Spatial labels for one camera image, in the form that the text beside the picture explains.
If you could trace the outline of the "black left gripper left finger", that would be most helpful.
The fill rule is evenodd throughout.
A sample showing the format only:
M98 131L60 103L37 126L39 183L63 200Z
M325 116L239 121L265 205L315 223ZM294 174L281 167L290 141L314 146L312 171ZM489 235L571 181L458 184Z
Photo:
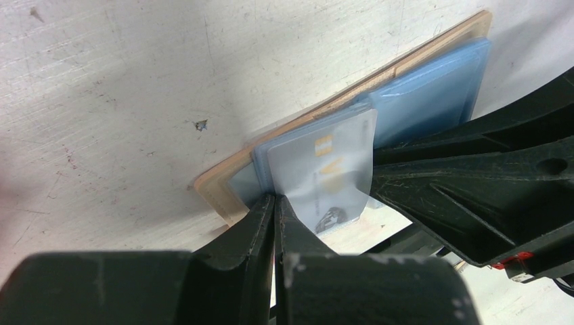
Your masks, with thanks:
M25 258L1 289L2 324L266 324L275 198L197 251Z

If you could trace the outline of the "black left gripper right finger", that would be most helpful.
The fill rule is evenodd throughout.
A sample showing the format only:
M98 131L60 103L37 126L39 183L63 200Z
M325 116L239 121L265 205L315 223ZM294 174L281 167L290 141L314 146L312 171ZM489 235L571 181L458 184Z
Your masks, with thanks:
M278 324L478 324L467 287L446 261L339 255L275 200Z

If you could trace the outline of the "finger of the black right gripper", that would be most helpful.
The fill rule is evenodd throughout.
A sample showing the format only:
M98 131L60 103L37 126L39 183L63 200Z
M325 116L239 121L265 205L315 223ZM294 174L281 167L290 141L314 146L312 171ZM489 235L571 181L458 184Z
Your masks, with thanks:
M573 71L521 99L374 152L372 195L463 260L573 283Z

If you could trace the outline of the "silver VIP card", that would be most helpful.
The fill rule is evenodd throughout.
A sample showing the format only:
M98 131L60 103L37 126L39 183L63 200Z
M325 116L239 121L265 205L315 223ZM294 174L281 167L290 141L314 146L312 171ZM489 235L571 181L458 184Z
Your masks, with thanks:
M316 121L266 152L276 194L315 235L360 217L372 184L377 111L360 108Z

